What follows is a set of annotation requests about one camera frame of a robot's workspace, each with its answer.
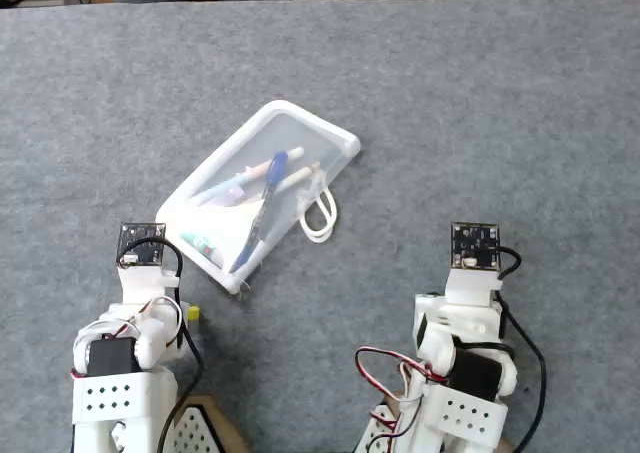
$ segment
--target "circuit board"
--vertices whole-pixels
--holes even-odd
[[[488,223],[451,223],[451,267],[500,270],[500,228]]]
[[[123,223],[120,226],[120,241],[118,241],[118,252],[129,246],[134,241],[141,238],[160,237],[164,238],[166,225],[164,223]],[[136,246],[123,256],[122,262],[129,266],[161,266],[162,243],[145,243]]]

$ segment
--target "pencil case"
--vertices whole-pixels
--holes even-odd
[[[270,102],[184,180],[156,221],[180,251],[237,294],[359,151],[352,133],[287,101]]]

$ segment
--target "table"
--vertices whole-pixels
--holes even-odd
[[[367,0],[0,15],[4,449],[68,451],[71,344],[120,300],[120,222],[153,220],[285,98],[362,140],[332,188],[334,237],[293,229],[242,302],[193,264],[182,282],[206,317],[198,391],[254,450],[351,451],[379,400],[353,352],[413,352],[413,297],[443,289],[452,220],[499,222],[524,257],[503,294],[550,371],[528,451],[637,450],[639,14],[640,0]],[[538,370],[509,337],[517,442]]]

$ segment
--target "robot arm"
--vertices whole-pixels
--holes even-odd
[[[396,412],[376,407],[356,453],[488,453],[498,446],[507,415],[501,398],[514,391],[517,370],[502,343],[505,312],[495,292],[519,259],[501,272],[506,249],[497,225],[454,223],[451,240],[444,295],[415,300],[413,337],[427,374],[411,369]]]
[[[73,345],[75,453],[174,451],[172,417],[181,405],[174,375],[161,363],[183,355],[183,335],[192,340],[178,294],[182,258],[178,252],[176,272],[163,269],[164,246],[175,248],[164,225],[122,226],[122,303],[79,330]]]

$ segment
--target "yellow component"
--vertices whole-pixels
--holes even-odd
[[[190,306],[187,310],[187,321],[198,321],[200,319],[200,307]]]

